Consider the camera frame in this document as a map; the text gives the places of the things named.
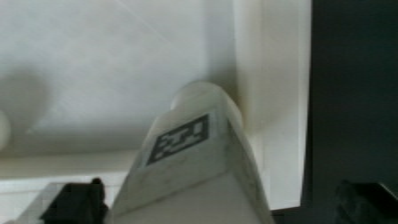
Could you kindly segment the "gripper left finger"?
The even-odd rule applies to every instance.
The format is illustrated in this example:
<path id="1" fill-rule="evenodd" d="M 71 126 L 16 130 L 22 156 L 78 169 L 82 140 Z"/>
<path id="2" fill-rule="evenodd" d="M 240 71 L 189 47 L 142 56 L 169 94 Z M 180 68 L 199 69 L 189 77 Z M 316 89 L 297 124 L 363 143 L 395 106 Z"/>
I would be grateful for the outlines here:
<path id="1" fill-rule="evenodd" d="M 105 224 L 105 184 L 100 178 L 89 183 L 68 183 L 39 216 L 45 224 Z"/>

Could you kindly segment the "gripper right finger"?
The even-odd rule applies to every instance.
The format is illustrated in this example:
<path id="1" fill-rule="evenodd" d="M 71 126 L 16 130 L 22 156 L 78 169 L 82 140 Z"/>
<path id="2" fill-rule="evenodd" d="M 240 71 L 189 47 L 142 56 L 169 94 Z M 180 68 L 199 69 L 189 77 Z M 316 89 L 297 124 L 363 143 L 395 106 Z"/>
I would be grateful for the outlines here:
<path id="1" fill-rule="evenodd" d="M 336 196 L 334 224 L 398 224 L 398 194 L 384 183 L 343 180 Z"/>

